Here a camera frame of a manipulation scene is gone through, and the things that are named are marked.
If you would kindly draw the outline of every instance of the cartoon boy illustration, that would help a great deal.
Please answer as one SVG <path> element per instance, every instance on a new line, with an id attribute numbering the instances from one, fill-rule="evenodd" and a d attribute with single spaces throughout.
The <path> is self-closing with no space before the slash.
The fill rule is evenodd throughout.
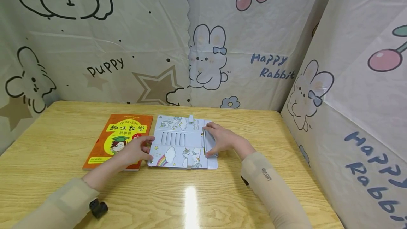
<path id="1" fill-rule="evenodd" d="M 114 141 L 112 142 L 112 145 L 110 146 L 110 151 L 115 155 L 119 151 L 121 151 L 127 144 L 126 140 L 128 137 L 125 136 L 117 136 L 115 138 L 112 138 Z"/>

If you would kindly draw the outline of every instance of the bunny drawing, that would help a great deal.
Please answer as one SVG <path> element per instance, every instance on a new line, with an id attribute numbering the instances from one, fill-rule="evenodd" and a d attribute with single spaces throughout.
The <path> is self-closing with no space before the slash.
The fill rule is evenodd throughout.
<path id="1" fill-rule="evenodd" d="M 316 60 L 308 63 L 304 72 L 298 75 L 287 101 L 287 109 L 299 130 L 308 131 L 307 118 L 317 113 L 317 108 L 322 105 L 322 97 L 333 82 L 334 77 L 330 72 L 318 73 Z"/>
<path id="2" fill-rule="evenodd" d="M 201 24 L 195 28 L 193 39 L 194 45 L 188 55 L 190 86 L 218 89 L 222 82 L 228 80 L 227 73 L 222 72 L 227 63 L 225 30 L 216 26 L 209 31 L 207 25 Z"/>

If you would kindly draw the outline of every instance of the orange book cover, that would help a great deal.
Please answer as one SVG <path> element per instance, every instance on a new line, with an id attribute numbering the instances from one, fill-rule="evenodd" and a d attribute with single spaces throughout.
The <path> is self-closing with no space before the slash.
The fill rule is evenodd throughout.
<path id="1" fill-rule="evenodd" d="M 92 170 L 120 152 L 126 144 L 134 138 L 149 135 L 153 116 L 112 114 L 105 128 L 96 141 L 88 159 L 83 165 L 83 170 Z M 126 170 L 138 171 L 141 161 L 129 165 Z"/>

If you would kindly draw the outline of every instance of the black strap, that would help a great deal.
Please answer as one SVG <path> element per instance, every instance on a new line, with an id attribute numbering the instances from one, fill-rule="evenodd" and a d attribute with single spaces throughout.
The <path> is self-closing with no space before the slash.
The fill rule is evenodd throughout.
<path id="1" fill-rule="evenodd" d="M 94 199 L 92 202 L 90 202 L 89 208 L 92 215 L 97 219 L 101 218 L 105 213 L 107 213 L 108 210 L 106 203 L 99 202 L 98 199 Z"/>

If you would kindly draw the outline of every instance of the person's right hand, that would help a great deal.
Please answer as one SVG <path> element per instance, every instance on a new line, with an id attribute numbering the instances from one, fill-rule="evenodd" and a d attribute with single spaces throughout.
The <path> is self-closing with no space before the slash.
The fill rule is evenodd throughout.
<path id="1" fill-rule="evenodd" d="M 215 147 L 206 152 L 206 157 L 210 157 L 219 151 L 234 149 L 240 159 L 243 160 L 247 155 L 255 152 L 255 149 L 247 139 L 214 122 L 209 122 L 203 129 L 208 131 L 215 138 L 216 142 Z"/>

